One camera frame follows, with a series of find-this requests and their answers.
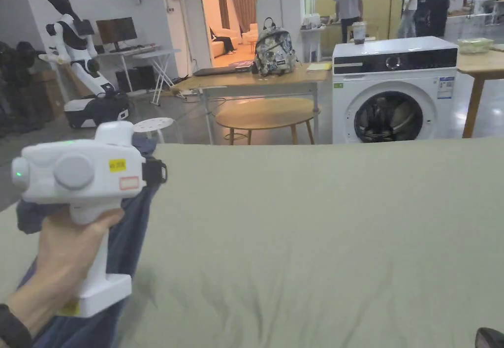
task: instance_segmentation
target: washing machine door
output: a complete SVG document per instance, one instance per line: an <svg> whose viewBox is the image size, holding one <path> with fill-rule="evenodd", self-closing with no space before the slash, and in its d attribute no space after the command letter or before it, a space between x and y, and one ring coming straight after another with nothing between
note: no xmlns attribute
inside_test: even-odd
<svg viewBox="0 0 504 348"><path fill-rule="evenodd" d="M414 84L389 81L359 94L347 112L349 141L392 142L433 137L436 109Z"/></svg>

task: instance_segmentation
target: dark blue fabric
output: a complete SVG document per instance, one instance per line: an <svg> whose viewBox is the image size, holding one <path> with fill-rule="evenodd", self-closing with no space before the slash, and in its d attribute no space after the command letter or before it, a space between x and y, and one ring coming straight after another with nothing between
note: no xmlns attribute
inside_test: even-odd
<svg viewBox="0 0 504 348"><path fill-rule="evenodd" d="M150 155L156 144L146 138L133 140L142 155ZM159 185L144 187L135 198L124 199L125 215L110 230L108 239L107 272L129 274L137 268L149 220L149 208ZM45 216L54 213L61 205L38 205L20 201L17 207L18 226L28 233L40 230ZM27 271L20 286L33 276L35 261ZM92 318L56 317L35 339L35 348L109 348L112 346L118 321L127 299Z"/></svg>

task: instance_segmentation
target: patterned backpack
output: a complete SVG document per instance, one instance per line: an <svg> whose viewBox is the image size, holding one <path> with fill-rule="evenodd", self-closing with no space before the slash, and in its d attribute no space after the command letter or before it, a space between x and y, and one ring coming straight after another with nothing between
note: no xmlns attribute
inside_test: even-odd
<svg viewBox="0 0 504 348"><path fill-rule="evenodd" d="M271 26L266 28L268 20L271 20ZM252 72L261 76L283 75L294 71L296 61L296 51L292 48L289 32L277 28L273 19L268 17L257 39Z"/></svg>

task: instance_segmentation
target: computer monitor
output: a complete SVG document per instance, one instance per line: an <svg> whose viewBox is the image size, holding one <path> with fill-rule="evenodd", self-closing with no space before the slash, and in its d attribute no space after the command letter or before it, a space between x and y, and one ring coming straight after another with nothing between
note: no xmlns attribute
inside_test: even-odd
<svg viewBox="0 0 504 348"><path fill-rule="evenodd" d="M131 17L98 20L96 22L103 44L114 44L115 51L120 51L118 42L137 38Z"/></svg>

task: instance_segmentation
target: person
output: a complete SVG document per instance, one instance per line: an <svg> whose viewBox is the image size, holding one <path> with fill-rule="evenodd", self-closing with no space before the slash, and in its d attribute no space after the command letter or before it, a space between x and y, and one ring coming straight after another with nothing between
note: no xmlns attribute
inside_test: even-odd
<svg viewBox="0 0 504 348"><path fill-rule="evenodd" d="M418 0L404 0L403 15L397 33L398 38L416 37L415 13Z"/></svg>
<svg viewBox="0 0 504 348"><path fill-rule="evenodd" d="M341 18L343 43L348 42L348 28L364 16L362 0L334 0L336 2L336 20Z"/></svg>
<svg viewBox="0 0 504 348"><path fill-rule="evenodd" d="M71 221L66 207L46 218L40 232L34 276L1 307L8 307L29 335L35 336L77 294L103 236L123 215L122 209L110 210L93 223L78 225ZM0 336L0 348L7 347Z"/></svg>
<svg viewBox="0 0 504 348"><path fill-rule="evenodd" d="M502 20L502 17L504 15L504 3L502 3L502 0L494 0L496 2L501 2L501 3L493 3L494 5L489 5L487 10L485 11L486 13L493 13L494 8L496 8L496 15L497 15L497 23L499 24Z"/></svg>
<svg viewBox="0 0 504 348"><path fill-rule="evenodd" d="M210 35L212 37L212 41L220 41L224 42L224 51L226 54L231 55L236 53L236 49L233 46L233 42L231 41L231 38L229 37L219 37L214 34L214 31L212 28L210 28Z"/></svg>

